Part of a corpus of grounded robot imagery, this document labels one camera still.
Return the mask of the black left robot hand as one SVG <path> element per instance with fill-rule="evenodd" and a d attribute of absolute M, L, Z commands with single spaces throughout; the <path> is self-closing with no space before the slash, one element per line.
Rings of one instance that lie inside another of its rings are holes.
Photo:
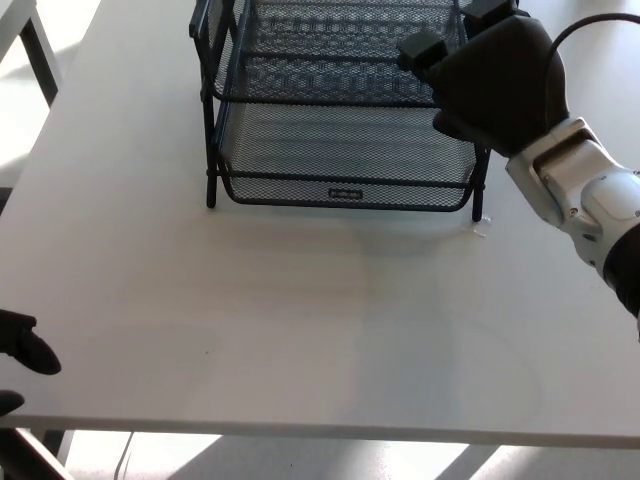
<path fill-rule="evenodd" d="M 61 372 L 61 362 L 53 348 L 36 332 L 32 315 L 1 310 L 1 354 L 13 358 L 41 375 Z"/>

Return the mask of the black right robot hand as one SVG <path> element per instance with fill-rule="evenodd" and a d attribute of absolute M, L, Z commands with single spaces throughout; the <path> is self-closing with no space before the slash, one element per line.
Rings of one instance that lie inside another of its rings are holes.
<path fill-rule="evenodd" d="M 461 46 L 423 29 L 398 42 L 398 65 L 431 89 L 438 132 L 512 157 L 568 119 L 564 65 L 516 1 L 473 1 L 462 15 Z"/>

